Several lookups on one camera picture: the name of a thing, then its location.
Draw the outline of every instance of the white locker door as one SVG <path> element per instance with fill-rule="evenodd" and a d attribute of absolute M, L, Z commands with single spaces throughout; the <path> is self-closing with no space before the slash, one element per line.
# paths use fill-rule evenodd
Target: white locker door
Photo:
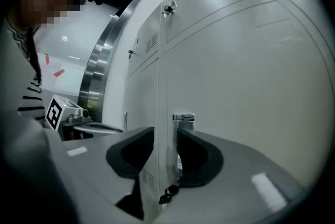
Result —
<path fill-rule="evenodd" d="M 331 82 L 311 36 L 280 3 L 225 17 L 160 61 L 169 143 L 172 114 L 194 113 L 196 130 L 259 150 L 303 185 L 317 177 L 331 145 Z"/>
<path fill-rule="evenodd" d="M 140 173 L 140 187 L 158 204 L 157 91 L 158 60 L 127 79 L 124 111 L 128 131 L 139 127 L 155 128 L 154 149 Z"/>
<path fill-rule="evenodd" d="M 137 33 L 134 52 L 129 63 L 128 76 L 159 50 L 161 4 L 151 13 Z"/>

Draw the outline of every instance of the white wall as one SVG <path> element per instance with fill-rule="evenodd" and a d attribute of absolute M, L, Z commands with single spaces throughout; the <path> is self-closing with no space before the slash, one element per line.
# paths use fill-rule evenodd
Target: white wall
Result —
<path fill-rule="evenodd" d="M 105 124 L 123 128 L 123 99 L 128 72 L 128 50 L 133 48 L 137 31 L 163 0 L 141 0 L 128 20 L 110 65 L 103 104 Z"/>
<path fill-rule="evenodd" d="M 47 107 L 53 94 L 77 103 L 83 73 L 88 59 L 103 30 L 117 9 L 106 4 L 87 2 L 79 12 L 55 19 L 54 24 L 42 26 L 34 35 L 42 69 L 43 102 Z M 46 55 L 50 63 L 46 65 Z M 59 77 L 53 74 L 64 69 Z"/>

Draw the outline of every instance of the striped shirt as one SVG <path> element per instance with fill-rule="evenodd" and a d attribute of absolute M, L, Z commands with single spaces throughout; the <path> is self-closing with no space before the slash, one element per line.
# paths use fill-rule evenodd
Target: striped shirt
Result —
<path fill-rule="evenodd" d="M 9 20 L 4 17 L 4 26 L 11 41 L 20 49 L 24 57 L 29 61 L 30 54 L 27 46 L 27 33 L 12 27 Z M 18 108 L 19 114 L 34 118 L 44 126 L 45 109 L 42 100 L 42 90 L 38 84 L 37 76 L 32 78 L 29 87 L 25 90 L 24 96 Z"/>

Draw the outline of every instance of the ventilation grille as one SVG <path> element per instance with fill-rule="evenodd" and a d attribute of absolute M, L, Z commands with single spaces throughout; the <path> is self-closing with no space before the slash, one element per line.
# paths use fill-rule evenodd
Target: ventilation grille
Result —
<path fill-rule="evenodd" d="M 153 175 L 148 172 L 148 185 L 154 191 L 155 190 L 155 179 Z"/>
<path fill-rule="evenodd" d="M 144 168 L 141 171 L 141 178 L 144 183 L 146 183 L 153 191 L 155 190 L 155 179 L 154 176 L 151 175 Z"/>
<path fill-rule="evenodd" d="M 147 171 L 143 168 L 142 169 L 142 173 L 141 173 L 141 177 L 142 177 L 142 181 L 145 182 L 145 183 L 148 183 L 148 180 L 147 180 Z"/>
<path fill-rule="evenodd" d="M 149 50 L 156 45 L 156 43 L 157 43 L 157 33 L 155 33 L 154 36 L 152 36 L 151 39 L 147 42 L 146 53 L 148 53 Z"/>

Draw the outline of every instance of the person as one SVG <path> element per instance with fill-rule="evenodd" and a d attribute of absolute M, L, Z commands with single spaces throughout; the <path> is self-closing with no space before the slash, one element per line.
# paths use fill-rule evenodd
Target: person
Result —
<path fill-rule="evenodd" d="M 44 126 L 45 108 L 41 95 L 41 68 L 38 61 L 33 32 L 43 24 L 53 23 L 66 11 L 80 10 L 86 0 L 15 0 L 4 18 L 6 38 L 17 46 L 30 62 L 35 76 L 24 92 L 18 113 L 39 121 Z"/>

